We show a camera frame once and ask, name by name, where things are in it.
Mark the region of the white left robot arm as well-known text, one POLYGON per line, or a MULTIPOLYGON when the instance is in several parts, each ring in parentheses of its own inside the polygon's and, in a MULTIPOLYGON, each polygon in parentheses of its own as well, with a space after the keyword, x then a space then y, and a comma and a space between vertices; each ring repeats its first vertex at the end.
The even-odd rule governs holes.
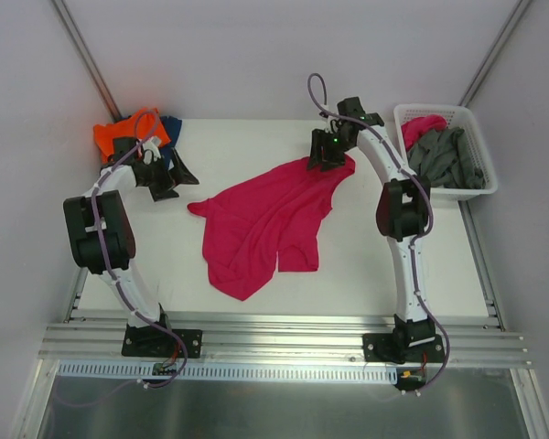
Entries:
POLYGON ((172 349, 174 334, 136 267, 135 234, 124 198, 138 187, 147 188, 154 201, 177 198, 176 187, 198 183, 175 149, 164 151, 159 137, 121 137, 113 141, 113 154, 92 187, 63 202, 73 260, 112 290, 130 329, 146 327, 142 343, 154 355, 172 349))

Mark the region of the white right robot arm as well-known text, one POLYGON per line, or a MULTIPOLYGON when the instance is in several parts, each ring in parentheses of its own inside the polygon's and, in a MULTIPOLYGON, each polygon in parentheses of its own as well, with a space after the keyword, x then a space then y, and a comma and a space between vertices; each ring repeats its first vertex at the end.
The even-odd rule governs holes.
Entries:
POLYGON ((435 323, 426 311, 422 274, 422 239, 433 227, 430 184, 417 176, 391 142, 377 113, 366 113, 357 97, 346 98, 331 112, 316 102, 323 129, 312 132, 307 167, 330 171, 347 164, 347 152, 359 149, 382 183, 376 225, 393 258, 397 307, 391 339, 393 354, 409 361, 435 339, 435 323))

